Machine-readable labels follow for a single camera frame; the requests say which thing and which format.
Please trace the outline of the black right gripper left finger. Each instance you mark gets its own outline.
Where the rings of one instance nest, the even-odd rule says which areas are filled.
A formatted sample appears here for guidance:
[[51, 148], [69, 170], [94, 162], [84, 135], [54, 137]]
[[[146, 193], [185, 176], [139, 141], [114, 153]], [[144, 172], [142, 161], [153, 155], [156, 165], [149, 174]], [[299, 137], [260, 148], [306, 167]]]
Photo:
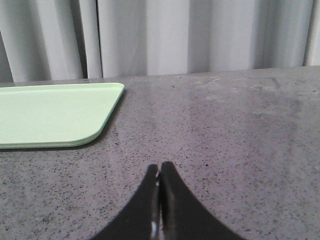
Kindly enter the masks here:
[[156, 164], [148, 166], [135, 194], [93, 240], [157, 240], [160, 227], [160, 184]]

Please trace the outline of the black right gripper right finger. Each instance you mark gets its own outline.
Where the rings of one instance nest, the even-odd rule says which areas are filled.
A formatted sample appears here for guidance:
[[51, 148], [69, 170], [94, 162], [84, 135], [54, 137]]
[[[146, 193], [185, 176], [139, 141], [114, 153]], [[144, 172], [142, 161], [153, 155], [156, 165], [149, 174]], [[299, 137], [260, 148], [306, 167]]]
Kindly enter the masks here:
[[200, 203], [170, 161], [161, 164], [160, 203], [166, 240], [241, 240]]

